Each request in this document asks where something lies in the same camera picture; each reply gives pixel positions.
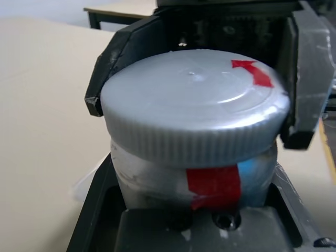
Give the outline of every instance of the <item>red tape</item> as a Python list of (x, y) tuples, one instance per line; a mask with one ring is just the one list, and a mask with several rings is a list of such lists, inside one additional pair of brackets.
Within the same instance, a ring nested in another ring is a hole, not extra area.
[(186, 170), (189, 191), (197, 194), (192, 209), (234, 210), (241, 196), (237, 165)]

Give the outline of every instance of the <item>mechanical part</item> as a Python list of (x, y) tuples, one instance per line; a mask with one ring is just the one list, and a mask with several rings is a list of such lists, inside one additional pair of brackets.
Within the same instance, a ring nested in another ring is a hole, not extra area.
[[(233, 40), (237, 46), (232, 42), (226, 46), (219, 39), (224, 36), (223, 26), (216, 26), (212, 20), (228, 24), (234, 18), (242, 20), (237, 27), (228, 25), (236, 32)], [(254, 28), (248, 36), (238, 36), (239, 27), (246, 30), (251, 25)], [(306, 2), (162, 6), (153, 16), (116, 33), (97, 60), (86, 103), (91, 114), (101, 116), (100, 91), (104, 83), (143, 58), (181, 49), (231, 50), (260, 60), (282, 75), (291, 107), (281, 138), (288, 149), (306, 149), (334, 76), (330, 38), (325, 21)]]
[[(245, 208), (240, 216), (237, 229), (221, 231), (208, 211), (194, 214), (163, 209), (126, 211), (108, 155), (92, 181), (67, 252), (189, 252), (191, 244), (192, 251), (201, 252), (335, 251), (329, 246), (333, 241), (319, 233), (280, 165), (276, 167), (265, 208)], [(224, 245), (225, 249), (216, 249)]]

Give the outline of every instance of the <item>table leg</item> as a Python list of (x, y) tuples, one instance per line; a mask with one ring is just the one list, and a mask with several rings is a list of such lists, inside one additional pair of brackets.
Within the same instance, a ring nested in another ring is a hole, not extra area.
[(97, 19), (97, 14), (88, 12), (88, 15), (89, 15), (90, 27), (93, 29), (100, 30), (100, 21), (98, 21)]

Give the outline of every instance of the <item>screw hole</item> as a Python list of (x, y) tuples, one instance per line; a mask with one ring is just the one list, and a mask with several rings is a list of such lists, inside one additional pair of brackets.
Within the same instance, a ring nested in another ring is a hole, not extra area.
[(185, 231), (191, 228), (193, 222), (192, 214), (189, 212), (170, 212), (168, 228), (175, 231)]
[(228, 213), (215, 213), (212, 215), (212, 218), (213, 222), (216, 224), (218, 228), (227, 231), (236, 230), (242, 223), (241, 216), (239, 213), (235, 215), (231, 215)]

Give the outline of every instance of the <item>desk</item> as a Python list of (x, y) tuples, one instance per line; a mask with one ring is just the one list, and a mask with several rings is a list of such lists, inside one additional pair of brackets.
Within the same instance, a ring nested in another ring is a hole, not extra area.
[(120, 3), (86, 7), (91, 28), (100, 29), (100, 22), (130, 25), (152, 15), (156, 9), (155, 0), (126, 0)]
[(0, 251), (63, 252), (71, 187), (110, 149), (84, 95), (113, 33), (17, 17), (0, 34)]
[(278, 139), (278, 162), (322, 234), (336, 239), (336, 176), (323, 132), (320, 123), (308, 151), (285, 150)]

